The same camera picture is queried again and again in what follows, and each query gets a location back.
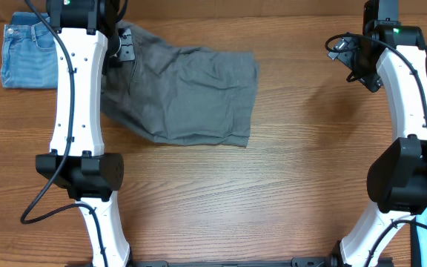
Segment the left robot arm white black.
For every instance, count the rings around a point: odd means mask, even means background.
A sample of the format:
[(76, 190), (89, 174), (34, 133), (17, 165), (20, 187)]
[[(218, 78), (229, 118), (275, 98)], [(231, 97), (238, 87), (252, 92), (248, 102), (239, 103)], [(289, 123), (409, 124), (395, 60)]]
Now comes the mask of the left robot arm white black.
[(101, 129), (102, 74), (119, 53), (119, 0), (48, 1), (58, 59), (56, 121), (50, 149), (36, 157), (48, 186), (65, 189), (85, 220), (93, 249), (91, 266), (133, 266), (118, 207), (124, 175), (121, 154), (105, 152)]

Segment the grey shorts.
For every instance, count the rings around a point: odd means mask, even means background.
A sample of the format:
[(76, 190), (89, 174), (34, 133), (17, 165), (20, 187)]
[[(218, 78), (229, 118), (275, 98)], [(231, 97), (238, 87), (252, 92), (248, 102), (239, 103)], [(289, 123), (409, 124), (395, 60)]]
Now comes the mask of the grey shorts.
[(259, 83), (252, 52), (174, 46), (127, 21), (135, 58), (107, 69), (101, 110), (135, 134), (172, 145), (245, 147)]

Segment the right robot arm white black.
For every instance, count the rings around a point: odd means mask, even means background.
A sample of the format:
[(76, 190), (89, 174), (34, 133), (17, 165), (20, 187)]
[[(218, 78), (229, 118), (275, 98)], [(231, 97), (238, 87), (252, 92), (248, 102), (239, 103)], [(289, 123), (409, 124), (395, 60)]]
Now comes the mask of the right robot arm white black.
[(367, 1), (363, 31), (332, 36), (325, 48), (348, 67), (349, 82), (385, 89), (393, 130), (391, 145), (368, 170), (367, 208), (325, 265), (390, 266), (381, 253), (427, 209), (426, 42), (419, 27), (401, 24), (397, 0)]

